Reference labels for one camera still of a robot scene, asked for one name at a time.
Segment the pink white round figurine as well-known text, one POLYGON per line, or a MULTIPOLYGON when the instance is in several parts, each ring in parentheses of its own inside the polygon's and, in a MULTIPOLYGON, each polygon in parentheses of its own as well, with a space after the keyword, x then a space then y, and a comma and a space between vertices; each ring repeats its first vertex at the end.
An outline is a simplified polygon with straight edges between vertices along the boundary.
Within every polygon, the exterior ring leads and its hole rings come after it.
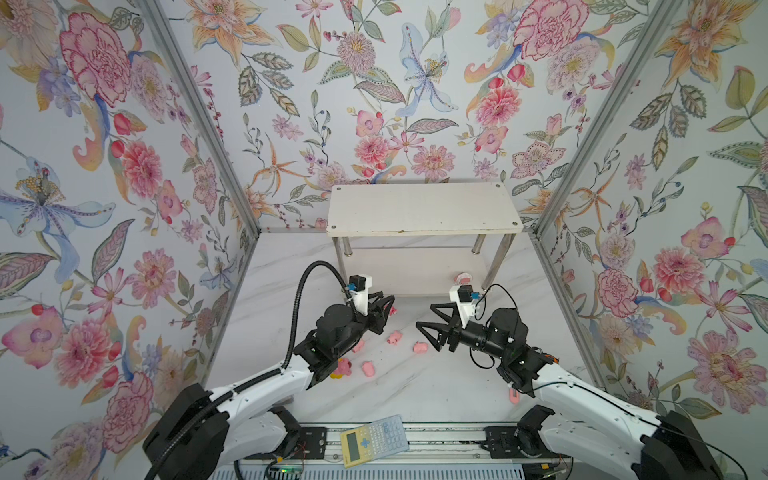
POLYGON ((473 276, 468 272, 461 272, 454 277, 454 283, 456 285, 470 285, 473 281, 473 276))

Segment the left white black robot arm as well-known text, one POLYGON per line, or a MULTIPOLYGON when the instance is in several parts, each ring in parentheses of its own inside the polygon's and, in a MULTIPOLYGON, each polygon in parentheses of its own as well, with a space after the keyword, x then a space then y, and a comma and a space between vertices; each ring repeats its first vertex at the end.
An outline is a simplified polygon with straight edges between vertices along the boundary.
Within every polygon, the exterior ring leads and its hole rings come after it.
POLYGON ((142 449, 149 479, 207 479, 229 462, 256 453, 285 455, 298 441, 295 418, 280 401, 323 382, 367 332, 382 334, 395 302, 376 292, 328 307, 296 345, 291 365, 276 365, 228 387, 184 388, 142 449))

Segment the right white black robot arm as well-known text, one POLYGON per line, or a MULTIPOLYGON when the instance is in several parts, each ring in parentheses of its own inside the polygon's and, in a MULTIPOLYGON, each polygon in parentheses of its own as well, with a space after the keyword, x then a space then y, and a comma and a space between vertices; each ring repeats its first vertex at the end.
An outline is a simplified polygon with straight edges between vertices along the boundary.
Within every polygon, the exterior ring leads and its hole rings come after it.
POLYGON ((528 344, 515 308, 499 308, 487 323, 463 320, 456 304, 433 304, 439 322, 416 324, 436 349, 460 345, 498 362, 513 390, 532 400, 502 445, 527 458, 547 453, 579 460, 618 479, 721 479, 712 447, 692 421, 659 415, 581 380, 528 344))

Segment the pink bear with yellow flower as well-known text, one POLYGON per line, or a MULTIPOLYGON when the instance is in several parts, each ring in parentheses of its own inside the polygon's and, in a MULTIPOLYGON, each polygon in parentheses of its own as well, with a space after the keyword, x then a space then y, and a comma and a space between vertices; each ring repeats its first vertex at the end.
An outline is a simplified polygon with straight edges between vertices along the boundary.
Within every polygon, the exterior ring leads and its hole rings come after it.
POLYGON ((345 376, 352 374, 352 364, 347 358, 341 358, 338 360, 336 369, 331 373, 332 379, 342 379, 345 376))

